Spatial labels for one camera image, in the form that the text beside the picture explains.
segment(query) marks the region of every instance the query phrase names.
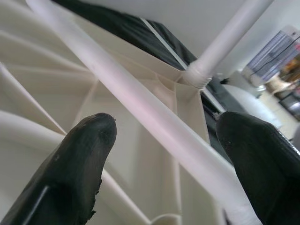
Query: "curved plastic tube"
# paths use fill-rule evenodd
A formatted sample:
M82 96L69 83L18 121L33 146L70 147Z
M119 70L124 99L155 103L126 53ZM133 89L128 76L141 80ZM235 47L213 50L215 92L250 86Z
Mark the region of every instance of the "curved plastic tube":
M51 152L62 141L64 135L21 116L0 111L0 138Z

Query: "beige plastic surface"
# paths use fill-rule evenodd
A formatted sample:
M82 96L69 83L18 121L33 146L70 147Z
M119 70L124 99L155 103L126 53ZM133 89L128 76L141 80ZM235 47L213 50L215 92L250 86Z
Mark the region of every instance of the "beige plastic surface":
M219 207L206 191L23 1L1 1L0 10L0 219L65 132L85 116L105 112L116 119L118 129L105 173L141 215L127 211L104 179L103 190L96 197L97 213L89 225L100 224L100 219L106 225L223 224ZM208 141L199 92L175 83L180 71L90 22L66 14Z

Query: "white plastic rod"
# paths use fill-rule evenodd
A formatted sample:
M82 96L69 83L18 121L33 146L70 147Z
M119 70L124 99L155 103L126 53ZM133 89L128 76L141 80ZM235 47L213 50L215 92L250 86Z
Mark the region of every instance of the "white plastic rod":
M223 157L82 29L65 18L51 1L27 0L27 3L217 201L230 211L247 208L247 217L256 218L234 168Z
M0 62L0 79L4 92L17 103L22 113L33 120L60 134L66 132L35 100L35 98L14 78L7 68Z
M183 78L189 84L203 89L211 80L213 69L237 45L273 1L246 0L204 53L188 66Z
M64 135L21 116L0 110L0 138L51 152L61 142Z

